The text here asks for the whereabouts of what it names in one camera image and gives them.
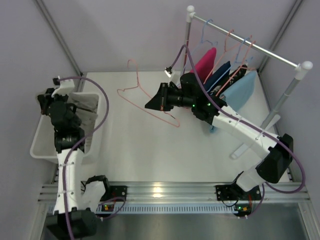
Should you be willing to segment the pink wire hanger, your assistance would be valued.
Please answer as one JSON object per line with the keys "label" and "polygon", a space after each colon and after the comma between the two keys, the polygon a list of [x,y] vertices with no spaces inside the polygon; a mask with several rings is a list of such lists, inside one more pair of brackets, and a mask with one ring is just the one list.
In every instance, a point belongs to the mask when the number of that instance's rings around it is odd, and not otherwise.
{"label": "pink wire hanger", "polygon": [[152,116],[152,117],[154,117],[154,118],[156,118],[156,119],[158,119],[158,120],[160,120],[160,121],[162,121],[162,122],[164,122],[164,123],[167,123],[167,124],[169,124],[169,125],[171,125],[171,126],[173,126],[173,127],[175,127],[175,128],[179,128],[180,125],[181,125],[180,121],[179,121],[177,118],[175,118],[173,115],[171,115],[170,113],[167,113],[167,112],[165,112],[165,111],[163,112],[165,115],[170,116],[171,118],[173,118],[173,119],[176,121],[176,124],[171,123],[171,122],[169,122],[168,120],[165,120],[165,119],[163,119],[163,118],[161,118],[161,117],[159,117],[159,116],[156,116],[155,114],[153,114],[153,113],[145,110],[144,108],[138,106],[138,105],[135,104],[134,102],[130,101],[129,99],[127,99],[127,98],[125,98],[124,96],[121,95],[121,92],[122,92],[122,93],[125,93],[126,91],[135,90],[135,89],[140,89],[147,97],[149,97],[149,99],[151,99],[151,96],[150,96],[150,95],[145,91],[145,89],[141,86],[140,77],[139,77],[139,67],[138,67],[137,62],[136,62],[134,59],[132,59],[132,58],[129,59],[129,60],[127,61],[127,65],[126,65],[127,68],[128,68],[128,69],[130,68],[130,64],[131,64],[131,63],[134,64],[134,66],[135,66],[136,84],[135,84],[134,86],[132,86],[132,87],[127,87],[127,88],[123,88],[123,89],[117,89],[117,90],[116,90],[117,95],[118,95],[119,97],[121,97],[123,100],[125,100],[126,102],[128,102],[129,104],[131,104],[132,106],[134,106],[134,107],[138,108],[139,110],[143,111],[144,113],[147,113],[148,115],[150,115],[150,116]]}

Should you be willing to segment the grey trousers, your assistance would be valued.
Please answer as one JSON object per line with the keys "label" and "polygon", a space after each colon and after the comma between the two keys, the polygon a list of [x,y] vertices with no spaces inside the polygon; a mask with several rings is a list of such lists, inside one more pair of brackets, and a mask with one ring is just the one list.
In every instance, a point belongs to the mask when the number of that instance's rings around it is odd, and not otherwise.
{"label": "grey trousers", "polygon": [[[76,115],[80,118],[80,127],[84,130],[84,134],[88,135],[101,122],[98,119],[98,107],[100,96],[92,92],[74,92],[70,93],[68,102],[76,106]],[[87,157],[92,155],[98,147],[98,141],[101,138],[99,131],[95,131],[88,136],[84,141],[84,155]]]}

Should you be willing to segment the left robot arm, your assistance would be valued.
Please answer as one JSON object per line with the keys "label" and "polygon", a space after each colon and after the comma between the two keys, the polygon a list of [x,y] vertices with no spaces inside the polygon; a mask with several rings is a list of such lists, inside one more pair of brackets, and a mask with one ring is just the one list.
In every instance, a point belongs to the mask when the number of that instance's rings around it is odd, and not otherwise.
{"label": "left robot arm", "polygon": [[66,93],[48,88],[37,96],[41,114],[48,116],[54,129],[58,160],[58,190],[48,230],[59,240],[75,240],[97,232],[96,210],[108,190],[104,175],[90,177],[81,190],[80,169],[85,155],[85,131],[76,114],[77,106]]}

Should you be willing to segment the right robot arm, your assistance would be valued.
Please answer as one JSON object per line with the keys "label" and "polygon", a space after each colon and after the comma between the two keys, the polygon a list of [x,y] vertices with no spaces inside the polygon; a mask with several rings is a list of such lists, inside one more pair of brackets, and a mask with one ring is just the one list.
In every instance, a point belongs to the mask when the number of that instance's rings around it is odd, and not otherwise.
{"label": "right robot arm", "polygon": [[197,119],[226,131],[254,151],[260,162],[239,173],[228,186],[238,198],[263,183],[277,184],[293,160],[293,138],[272,134],[247,121],[224,100],[208,95],[195,73],[183,74],[180,85],[162,82],[145,108],[162,112],[190,108]]}

